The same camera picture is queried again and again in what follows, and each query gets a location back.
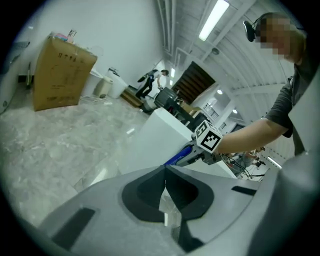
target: gray t-shirt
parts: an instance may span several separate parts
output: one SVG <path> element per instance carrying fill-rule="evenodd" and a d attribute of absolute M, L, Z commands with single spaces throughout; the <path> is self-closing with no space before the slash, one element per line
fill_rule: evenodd
<path fill-rule="evenodd" d="M 309 38 L 307 38 L 301 65 L 294 65 L 292 81 L 291 78 L 288 79 L 288 82 L 281 89 L 276 101 L 274 102 L 273 107 L 265 116 L 265 118 L 289 129 L 285 134 L 283 134 L 283 136 L 290 138 L 293 134 L 295 155 L 302 153 L 305 148 L 288 114 L 305 93 L 317 71 L 318 65 L 318 47 L 314 45 Z"/>

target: blue component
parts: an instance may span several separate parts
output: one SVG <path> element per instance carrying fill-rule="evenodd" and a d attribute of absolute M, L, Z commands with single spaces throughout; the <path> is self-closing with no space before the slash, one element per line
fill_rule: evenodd
<path fill-rule="evenodd" d="M 179 160 L 181 160 L 182 158 L 185 158 L 191 152 L 192 152 L 192 146 L 187 146 L 186 148 L 181 150 L 178 154 L 176 154 L 174 157 L 170 158 L 164 165 L 175 166 Z"/>

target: ceiling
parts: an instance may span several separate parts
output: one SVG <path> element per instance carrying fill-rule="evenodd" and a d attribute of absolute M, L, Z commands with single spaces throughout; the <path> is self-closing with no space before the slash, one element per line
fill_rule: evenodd
<path fill-rule="evenodd" d="M 208 39 L 202 41 L 199 33 L 217 0 L 158 0 L 163 14 L 163 47 L 176 70 L 184 71 L 188 59 L 197 60 L 235 102 L 239 114 L 230 117 L 242 119 L 240 123 L 248 125 L 271 109 L 281 87 L 293 75 L 294 67 L 249 42 L 242 22 L 253 23 L 267 12 L 289 16 L 290 13 L 270 0 L 225 1 L 229 8 Z M 294 155 L 292 138 L 281 137 L 267 148 L 266 152 L 280 164 Z"/>

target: wooden pallet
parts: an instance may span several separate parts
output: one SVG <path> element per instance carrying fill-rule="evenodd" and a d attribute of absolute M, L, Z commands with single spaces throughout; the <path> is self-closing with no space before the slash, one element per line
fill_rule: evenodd
<path fill-rule="evenodd" d="M 129 89 L 125 89 L 121 97 L 135 108 L 139 108 L 143 104 Z"/>

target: marble floor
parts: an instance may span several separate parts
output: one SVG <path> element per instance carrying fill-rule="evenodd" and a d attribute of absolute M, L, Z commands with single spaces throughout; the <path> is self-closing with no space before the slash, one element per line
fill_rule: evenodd
<path fill-rule="evenodd" d="M 120 175 L 123 150 L 147 118 L 122 98 L 34 112 L 21 86 L 0 115 L 1 181 L 12 207 L 38 226 L 91 183 Z"/>

